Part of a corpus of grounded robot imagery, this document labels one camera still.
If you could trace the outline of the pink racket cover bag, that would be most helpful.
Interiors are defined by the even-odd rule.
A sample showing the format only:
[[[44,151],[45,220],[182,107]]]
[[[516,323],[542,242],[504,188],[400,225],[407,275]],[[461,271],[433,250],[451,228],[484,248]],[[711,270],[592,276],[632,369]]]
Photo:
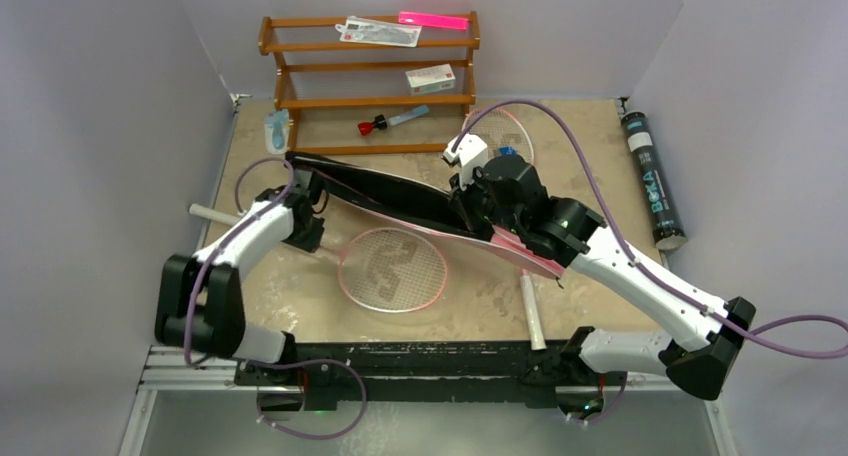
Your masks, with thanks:
[[[466,243],[547,279],[565,273],[560,264],[529,251],[518,236],[480,217],[466,217],[443,189],[308,152],[289,151],[285,158],[296,170],[321,174],[333,197],[394,224]]]

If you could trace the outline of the pink badminton racket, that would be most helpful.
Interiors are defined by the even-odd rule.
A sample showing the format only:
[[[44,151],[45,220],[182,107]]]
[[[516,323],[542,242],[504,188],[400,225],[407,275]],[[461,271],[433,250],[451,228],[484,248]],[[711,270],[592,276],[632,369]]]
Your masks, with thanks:
[[[190,257],[189,292],[210,287],[215,269],[233,270],[236,278],[244,281],[262,260],[282,247],[332,268],[342,294],[377,312],[423,309],[441,296],[447,282],[448,265],[440,250],[406,230],[373,228],[335,246],[321,240],[319,249],[308,253],[282,243],[293,229],[291,210],[284,204],[255,202],[240,217],[196,204],[190,213],[230,228]]]
[[[477,135],[482,139],[488,145],[491,157],[499,155],[499,147],[511,146],[526,162],[534,162],[535,152],[532,141],[518,119],[505,109],[497,108],[483,116],[478,123],[472,125],[471,122],[481,112],[482,109],[477,109],[466,115],[462,129],[469,129],[470,134]],[[534,285],[530,273],[526,270],[522,271],[520,288],[531,349],[533,351],[544,350],[546,348],[546,342],[541,326]]]

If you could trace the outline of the black shuttlecock tube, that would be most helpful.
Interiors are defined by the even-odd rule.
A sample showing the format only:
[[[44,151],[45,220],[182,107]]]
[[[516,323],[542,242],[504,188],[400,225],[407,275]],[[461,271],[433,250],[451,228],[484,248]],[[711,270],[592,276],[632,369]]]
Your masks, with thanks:
[[[628,149],[643,185],[643,196],[652,218],[652,236],[660,251],[674,251],[687,242],[666,175],[644,113],[630,111],[621,118]]]

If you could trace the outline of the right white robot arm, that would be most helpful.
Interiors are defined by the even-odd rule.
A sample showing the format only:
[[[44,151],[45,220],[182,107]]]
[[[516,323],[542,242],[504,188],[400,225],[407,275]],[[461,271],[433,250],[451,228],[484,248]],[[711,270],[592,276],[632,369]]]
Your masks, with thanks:
[[[751,302],[702,291],[619,242],[600,214],[573,198],[550,196],[519,155],[445,151],[442,158],[458,170],[449,181],[450,201],[469,227],[515,235],[523,249],[601,283],[660,325],[653,333],[579,330],[576,347],[561,357],[569,380],[642,372],[664,375],[699,399],[718,398],[743,346],[731,326],[749,329],[756,314]]]

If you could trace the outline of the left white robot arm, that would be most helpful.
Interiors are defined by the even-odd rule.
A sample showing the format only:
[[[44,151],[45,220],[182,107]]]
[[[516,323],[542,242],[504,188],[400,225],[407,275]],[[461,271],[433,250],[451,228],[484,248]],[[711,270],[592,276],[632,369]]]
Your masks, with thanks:
[[[314,212],[321,188],[268,189],[222,237],[191,256],[174,254],[163,266],[155,339],[226,359],[256,361],[272,384],[297,375],[295,338],[246,320],[242,283],[264,256],[285,243],[315,252],[324,220]]]

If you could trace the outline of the light blue glue stick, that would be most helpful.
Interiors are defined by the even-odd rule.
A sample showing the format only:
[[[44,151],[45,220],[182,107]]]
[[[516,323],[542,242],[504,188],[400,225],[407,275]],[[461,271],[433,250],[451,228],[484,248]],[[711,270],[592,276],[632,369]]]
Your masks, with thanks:
[[[415,118],[424,116],[424,115],[428,114],[429,111],[430,111],[430,109],[427,105],[420,105],[420,106],[414,107],[410,110],[407,110],[407,111],[405,111],[401,114],[390,117],[387,120],[387,125],[389,127],[394,127],[394,126],[403,124],[405,122],[411,121]]]

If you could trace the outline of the light blue packaged item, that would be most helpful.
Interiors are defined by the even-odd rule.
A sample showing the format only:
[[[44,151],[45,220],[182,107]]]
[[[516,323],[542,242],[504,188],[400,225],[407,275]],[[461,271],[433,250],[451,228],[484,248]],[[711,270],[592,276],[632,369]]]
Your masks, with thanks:
[[[265,145],[270,154],[280,155],[288,150],[290,123],[287,109],[269,112],[264,117]]]

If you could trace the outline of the white red small box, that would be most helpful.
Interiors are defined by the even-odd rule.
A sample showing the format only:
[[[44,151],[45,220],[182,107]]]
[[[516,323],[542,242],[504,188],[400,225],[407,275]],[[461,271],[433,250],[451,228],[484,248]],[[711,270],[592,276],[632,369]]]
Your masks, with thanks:
[[[456,84],[456,76],[450,64],[406,71],[405,77],[412,96],[451,90]]]

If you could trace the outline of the wooden three-tier shelf rack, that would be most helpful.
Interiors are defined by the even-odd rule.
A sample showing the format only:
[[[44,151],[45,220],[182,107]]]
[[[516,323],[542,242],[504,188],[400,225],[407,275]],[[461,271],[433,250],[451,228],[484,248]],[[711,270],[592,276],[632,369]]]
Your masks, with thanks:
[[[307,147],[298,142],[299,129],[305,111],[336,110],[350,108],[390,108],[417,107],[426,105],[456,106],[464,115],[471,111],[476,103],[476,83],[474,77],[474,54],[480,48],[479,17],[475,11],[464,15],[468,20],[466,35],[462,38],[433,39],[429,36],[419,41],[413,50],[452,49],[465,51],[460,59],[443,60],[399,60],[354,62],[344,59],[332,63],[291,64],[286,61],[288,53],[345,53],[354,50],[378,50],[378,45],[347,42],[281,42],[279,30],[300,30],[328,28],[340,23],[340,17],[321,18],[271,18],[264,17],[258,36],[258,49],[261,55],[271,55],[277,66],[276,84],[273,94],[274,108],[287,110],[288,146],[291,151],[305,151],[322,156],[339,155],[379,155],[402,153],[436,153],[444,148],[442,143],[387,143],[372,145]],[[421,69],[436,65],[449,64],[453,70],[459,70],[461,80],[454,92],[444,93],[400,93],[380,89],[380,83],[387,83],[391,76],[399,77],[407,70]]]

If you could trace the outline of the pink flat ruler package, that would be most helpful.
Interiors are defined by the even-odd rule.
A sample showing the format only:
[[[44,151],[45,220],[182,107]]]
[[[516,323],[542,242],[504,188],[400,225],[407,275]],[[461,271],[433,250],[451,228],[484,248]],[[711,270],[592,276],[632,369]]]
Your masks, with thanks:
[[[454,31],[466,31],[469,26],[469,19],[467,17],[410,11],[400,11],[398,13],[398,22],[412,26]]]

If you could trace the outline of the clear plastic blister package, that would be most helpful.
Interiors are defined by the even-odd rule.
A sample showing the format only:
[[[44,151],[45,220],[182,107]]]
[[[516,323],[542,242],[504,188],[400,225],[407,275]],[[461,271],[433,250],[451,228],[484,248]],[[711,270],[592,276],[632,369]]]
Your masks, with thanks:
[[[339,41],[378,46],[412,48],[418,45],[423,28],[349,16],[335,25]]]

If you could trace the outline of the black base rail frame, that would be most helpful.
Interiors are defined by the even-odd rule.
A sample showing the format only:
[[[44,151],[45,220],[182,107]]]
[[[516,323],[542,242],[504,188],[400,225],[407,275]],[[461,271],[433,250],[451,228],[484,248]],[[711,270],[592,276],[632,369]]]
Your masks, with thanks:
[[[175,348],[154,347],[141,386],[159,391],[255,391],[292,396],[307,411],[341,402],[519,403],[531,409],[592,414],[603,391],[653,380],[632,365],[590,369],[574,343],[527,341],[301,343],[303,368],[209,358],[186,367]]]

